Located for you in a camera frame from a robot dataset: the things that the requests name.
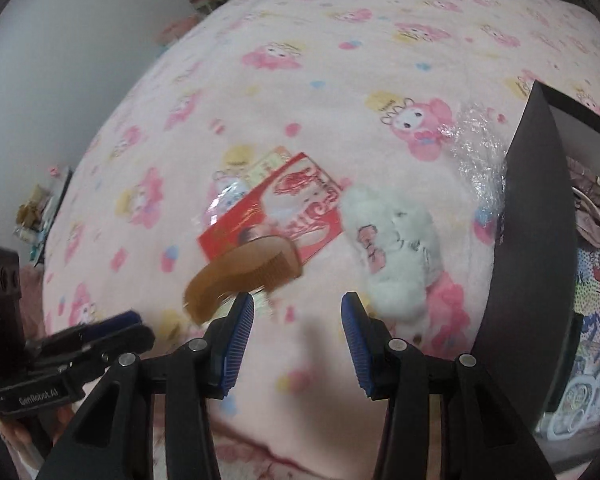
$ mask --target bed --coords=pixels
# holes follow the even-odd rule
[[[508,144],[535,80],[600,115],[593,15],[557,0],[231,0],[147,71],[76,169],[46,246],[47,333],[127,309],[154,329],[154,353],[202,333],[182,295],[207,263],[206,211],[223,178],[283,146],[343,188],[426,205],[444,273],[421,347],[469,350],[494,219],[458,178],[440,127],[480,104]],[[340,324],[348,290],[364,293],[363,267],[339,236],[258,312],[236,387],[209,405],[223,474],[371,476],[385,405],[356,381]]]

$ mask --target open box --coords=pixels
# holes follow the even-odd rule
[[[580,341],[582,318],[573,312],[577,234],[566,155],[600,176],[600,117],[536,81],[507,152],[505,209],[472,350],[530,430],[561,398]],[[577,451],[570,466],[593,455]],[[567,462],[552,465],[564,469]]]

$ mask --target cartoon print blanket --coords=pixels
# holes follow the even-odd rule
[[[554,0],[232,0],[166,52],[84,155],[50,235],[46,327],[135,309],[156,352],[200,333],[182,311],[220,182],[284,146],[342,186],[401,189],[432,213],[444,273],[422,347],[453,357],[480,325],[493,219],[443,149],[461,104],[508,144],[534,79],[600,115],[600,24]],[[344,236],[256,316],[215,423],[329,478],[371,476],[384,404],[358,387],[340,298],[363,291]]]

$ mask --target pink bow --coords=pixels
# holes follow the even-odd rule
[[[375,274],[386,265],[386,255],[382,249],[374,245],[378,229],[375,225],[366,225],[358,229],[358,241],[366,249],[366,259],[369,262],[369,271]]]

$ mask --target red package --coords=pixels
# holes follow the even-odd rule
[[[342,232],[338,202],[342,190],[304,153],[253,188],[198,237],[212,260],[238,245],[266,235],[296,244],[305,263]]]

